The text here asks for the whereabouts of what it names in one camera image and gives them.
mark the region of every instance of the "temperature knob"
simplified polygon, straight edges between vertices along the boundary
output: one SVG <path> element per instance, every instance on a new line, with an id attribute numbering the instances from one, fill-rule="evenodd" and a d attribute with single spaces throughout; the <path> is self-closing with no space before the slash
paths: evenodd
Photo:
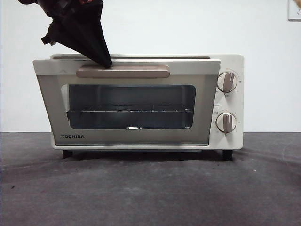
<path id="1" fill-rule="evenodd" d="M 217 87 L 224 93 L 229 93 L 235 89 L 237 85 L 237 79 L 234 73 L 223 73 L 218 77 Z"/>
<path id="2" fill-rule="evenodd" d="M 230 133 L 236 127 L 236 119 L 230 113 L 220 114 L 216 119 L 216 126 L 221 132 Z"/>

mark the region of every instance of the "oven foot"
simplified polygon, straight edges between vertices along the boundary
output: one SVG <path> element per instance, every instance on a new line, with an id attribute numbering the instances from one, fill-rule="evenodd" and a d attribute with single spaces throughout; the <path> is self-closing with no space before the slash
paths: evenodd
<path id="1" fill-rule="evenodd" d="M 63 150 L 63 159 L 69 158 L 73 156 L 73 151 Z"/>
<path id="2" fill-rule="evenodd" d="M 223 150 L 222 151 L 222 159 L 224 161 L 232 161 L 233 160 L 233 150 Z"/>

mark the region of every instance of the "white toaster oven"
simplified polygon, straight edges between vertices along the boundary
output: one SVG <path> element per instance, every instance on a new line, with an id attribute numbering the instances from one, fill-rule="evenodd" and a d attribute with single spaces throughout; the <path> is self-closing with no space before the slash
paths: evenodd
<path id="1" fill-rule="evenodd" d="M 33 62 L 52 146 L 72 150 L 191 152 L 243 146 L 241 55 L 82 55 Z"/>

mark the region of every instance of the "glass window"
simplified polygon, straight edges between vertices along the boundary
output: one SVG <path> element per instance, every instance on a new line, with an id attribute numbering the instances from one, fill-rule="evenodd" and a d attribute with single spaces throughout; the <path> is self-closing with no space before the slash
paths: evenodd
<path id="1" fill-rule="evenodd" d="M 188 129 L 193 123 L 192 85 L 69 85 L 74 129 Z"/>

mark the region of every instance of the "oven door handle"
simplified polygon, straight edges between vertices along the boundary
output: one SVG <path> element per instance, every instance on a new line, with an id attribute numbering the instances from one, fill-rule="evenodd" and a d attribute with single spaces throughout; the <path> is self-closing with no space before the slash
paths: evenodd
<path id="1" fill-rule="evenodd" d="M 76 71 L 80 78 L 168 78 L 170 76 L 167 65 L 150 66 L 112 66 L 102 68 L 100 66 L 86 65 Z"/>

